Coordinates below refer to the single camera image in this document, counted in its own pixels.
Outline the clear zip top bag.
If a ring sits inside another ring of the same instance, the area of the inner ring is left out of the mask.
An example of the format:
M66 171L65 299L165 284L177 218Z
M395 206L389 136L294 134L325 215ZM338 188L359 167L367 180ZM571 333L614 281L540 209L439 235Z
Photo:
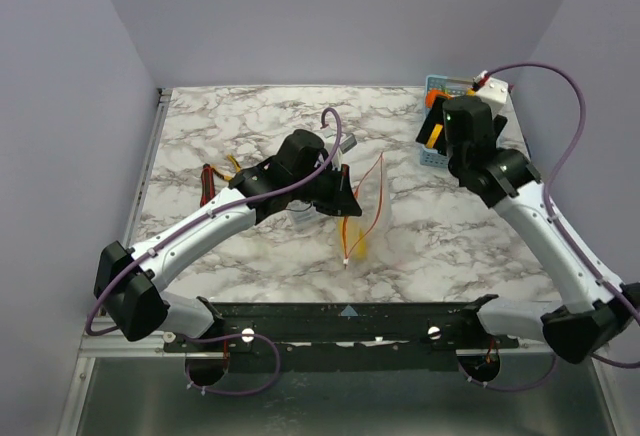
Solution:
M382 251L383 239L389 229L392 216L390 184L383 152L379 154L375 162L361 177L355 186L354 195L362 209L362 215L350 218L359 218L362 223L372 224L373 230L369 235L369 255L364 261L351 261L348 265L345 265L342 252L342 264L345 269L365 262L372 262ZM342 219L339 220L337 225L341 251L340 223Z

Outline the yellow toy corn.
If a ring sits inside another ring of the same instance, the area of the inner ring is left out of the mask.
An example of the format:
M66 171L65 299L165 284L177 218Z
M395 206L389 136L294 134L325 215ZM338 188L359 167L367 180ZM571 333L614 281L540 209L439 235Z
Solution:
M364 261L369 255L369 235L372 224L362 223L359 218L345 217L340 223L340 242L343 263Z

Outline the blue plastic basket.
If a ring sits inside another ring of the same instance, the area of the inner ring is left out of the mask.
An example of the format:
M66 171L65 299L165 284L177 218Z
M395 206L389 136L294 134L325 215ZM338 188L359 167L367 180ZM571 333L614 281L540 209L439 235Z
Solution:
M423 98L423 122L426 118L429 108L425 106L425 96L431 89L439 89L445 91L449 96L460 96L466 94L466 91L472 87L473 81L471 79L461 79L454 77L447 77L442 75L428 75L425 82L425 91ZM421 144L417 143L420 147L419 162L424 166L431 166L436 168L446 168L448 159L445 152L436 152L435 150L426 149Z

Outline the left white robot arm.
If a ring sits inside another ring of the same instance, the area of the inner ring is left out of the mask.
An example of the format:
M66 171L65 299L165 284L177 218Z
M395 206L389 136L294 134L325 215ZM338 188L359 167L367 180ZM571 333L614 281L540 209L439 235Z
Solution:
M337 151L297 129L275 155L239 171L211 201L171 228L131 247L110 243L100 254L94 284L99 307L129 341L165 330L187 336L201 351L214 349L222 336L220 314L203 297L169 293L169 285L214 247L293 201L327 216L361 216L350 168Z

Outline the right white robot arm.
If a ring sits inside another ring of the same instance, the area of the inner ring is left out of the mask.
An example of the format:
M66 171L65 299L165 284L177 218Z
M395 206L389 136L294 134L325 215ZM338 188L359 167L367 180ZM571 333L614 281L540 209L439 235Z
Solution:
M418 142L445 152L459 185L477 195L522 238L561 299L511 301L489 295L460 323L460 335L480 348L496 335L546 343L578 364L624 331L639 308L638 284L626 284L576 233L520 151L502 148L506 117L476 95L435 92Z

